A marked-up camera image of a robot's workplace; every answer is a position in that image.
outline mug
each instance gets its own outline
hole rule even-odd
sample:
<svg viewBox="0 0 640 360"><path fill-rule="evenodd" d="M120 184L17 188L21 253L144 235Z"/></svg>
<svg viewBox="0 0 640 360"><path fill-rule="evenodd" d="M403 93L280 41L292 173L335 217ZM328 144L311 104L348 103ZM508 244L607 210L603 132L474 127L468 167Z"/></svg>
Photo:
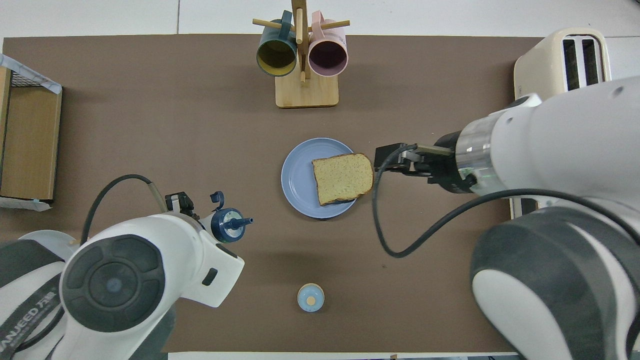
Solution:
<svg viewBox="0 0 640 360"><path fill-rule="evenodd" d="M334 20L325 20L320 11L311 15L311 30L307 63L320 76L336 76L347 67L347 40L344 28L322 29L320 25Z"/></svg>
<svg viewBox="0 0 640 360"><path fill-rule="evenodd" d="M255 59L262 71L271 76L285 76L296 67L296 36L291 32L292 13L285 10L282 19L272 20L282 24L280 29L264 27Z"/></svg>

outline cable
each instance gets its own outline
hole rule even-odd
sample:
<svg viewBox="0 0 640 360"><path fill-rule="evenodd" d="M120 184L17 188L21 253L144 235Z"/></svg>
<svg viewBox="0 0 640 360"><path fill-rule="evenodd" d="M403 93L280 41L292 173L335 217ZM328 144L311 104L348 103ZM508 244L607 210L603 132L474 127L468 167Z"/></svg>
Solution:
<svg viewBox="0 0 640 360"><path fill-rule="evenodd" d="M424 234L420 235L411 245L409 245L406 249L395 252L391 250L391 248L387 245L387 241L382 233L382 229L380 227L380 221L378 219L378 186L380 185L380 179L382 178L382 173L384 169L389 166L392 159L396 156L400 155L401 152L407 150L413 150L416 148L416 145L407 145L405 147L401 147L391 154L387 156L385 161L382 163L382 166L376 173L376 179L373 184L373 199L372 199L372 207L373 207L373 221L376 225L376 232L378 234L378 239L380 240L380 244L382 248L385 250L387 254L394 258L403 258L412 252L414 252L417 248L419 248L428 238L431 237L436 231L438 231L441 227L443 227L446 223L450 222L458 215L464 213L465 211L472 209L478 205L484 204L485 202L490 202L497 199L502 199L505 197L516 197L516 196L547 196L547 197L555 197L557 199L568 200L574 202L578 205L582 205L586 208L589 208L601 215L607 217L609 220L616 223L620 226L629 236L635 241L636 244L640 246L640 234L636 232L636 230L631 227L626 221L624 221L621 217L608 210L607 208L596 204L593 201L584 199L582 197L571 195L569 193L557 192L553 190L541 190L541 189L514 189L514 190L504 190L501 192L490 193L487 195L480 196L476 199L473 199L469 202L466 202L457 208L453 209L451 212L443 216L440 220L436 221Z"/></svg>
<svg viewBox="0 0 640 360"><path fill-rule="evenodd" d="M154 198L156 199L156 201L160 205L161 211L162 212L166 212L166 205L163 205L164 202L162 200L158 200L157 194L159 194L159 192L158 192L156 186L153 184L153 182L151 180L147 179L146 177L144 177L142 175L138 175L138 174L127 174L127 175L120 176L120 177L114 179L109 184L107 184L107 186L105 186L102 189L102 191L100 191L98 196L96 196L95 200L93 201L93 204L91 205L91 208L89 209L89 213L86 216L86 220L84 221L84 227L83 227L83 230L82 230L82 237L80 238L80 246L82 246L84 243L86 243L87 239L89 238L89 229L91 228L91 222L93 221L93 216L95 215L95 211L98 209L98 205L100 205L100 202L102 201L104 196L109 192L109 190L111 190L112 187L116 186L116 184L118 184L119 182L124 181L126 179L138 179L138 180L144 181L147 185L149 185L149 188L151 189L152 195L154 196Z"/></svg>
<svg viewBox="0 0 640 360"><path fill-rule="evenodd" d="M80 238L80 246L82 246L84 243L86 243L87 239L89 238L89 229L91 228L91 222L93 222L93 217L95 216L95 212L98 209L98 205L100 205L100 202L102 202L104 196L109 192L109 190L112 189L112 187L116 186L116 184L118 184L119 182L124 181L126 179L138 179L138 180L144 181L148 185L149 189L151 190L151 194L154 196L156 202L160 206L160 211L162 211L162 212L166 212L167 211L166 204L162 200L162 196L160 195L160 192L158 191L157 187L155 186L155 184L151 180L147 179L146 177L144 177L142 175L138 175L138 174L127 174L127 175L120 176L120 177L114 179L109 184L107 184L107 186L105 186L102 189L102 191L100 191L98 196L96 196L95 200L93 201L93 204L91 205L91 208L89 209L89 213L87 214L86 219L84 221L84 226L83 226L83 230L82 230L82 237ZM31 339L28 339L27 341L21 343L15 349L15 351L16 352L23 351L23 350L35 345L38 341L42 340L45 336L47 336L55 328L55 326L60 322L60 319L62 319L62 316L64 314L65 314L65 310L62 308L62 305L60 305L60 308L58 309L58 312L53 317L51 322L49 322L47 324L47 326L44 329L42 329L42 331L40 331L36 336L33 336Z"/></svg>

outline pink mug handle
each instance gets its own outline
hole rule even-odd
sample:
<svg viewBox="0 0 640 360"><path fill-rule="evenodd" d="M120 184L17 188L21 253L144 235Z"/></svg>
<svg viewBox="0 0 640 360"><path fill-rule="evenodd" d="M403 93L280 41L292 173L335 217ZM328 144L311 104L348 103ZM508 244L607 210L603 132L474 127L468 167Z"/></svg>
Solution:
<svg viewBox="0 0 640 360"><path fill-rule="evenodd" d="M322 31L322 28L320 27L320 25L323 23L324 16L322 16L320 10L311 14L311 31L314 32L314 37L316 38L316 40L324 39L324 33Z"/></svg>

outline pink mug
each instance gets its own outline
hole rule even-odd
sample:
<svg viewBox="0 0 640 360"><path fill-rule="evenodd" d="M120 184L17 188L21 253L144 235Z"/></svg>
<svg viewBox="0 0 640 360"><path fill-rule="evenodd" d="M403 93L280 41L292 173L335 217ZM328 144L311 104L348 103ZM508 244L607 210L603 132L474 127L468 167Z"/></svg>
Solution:
<svg viewBox="0 0 640 360"><path fill-rule="evenodd" d="M349 55L344 28L322 29L320 25L334 20L325 20L320 11L311 15L311 30L307 63L320 76L336 76L347 67Z"/></svg>

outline black slot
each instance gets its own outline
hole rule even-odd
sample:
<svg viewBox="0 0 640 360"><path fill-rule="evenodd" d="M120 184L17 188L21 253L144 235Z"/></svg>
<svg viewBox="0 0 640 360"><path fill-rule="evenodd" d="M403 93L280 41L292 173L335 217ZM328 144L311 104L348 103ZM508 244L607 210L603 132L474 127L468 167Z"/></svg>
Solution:
<svg viewBox="0 0 640 360"><path fill-rule="evenodd" d="M575 57L575 42L573 40L563 40L563 47L567 91L575 90L580 87L578 60Z"/></svg>
<svg viewBox="0 0 640 360"><path fill-rule="evenodd" d="M587 78L587 85L599 83L596 47L593 39L582 41L582 55L584 55L584 73Z"/></svg>

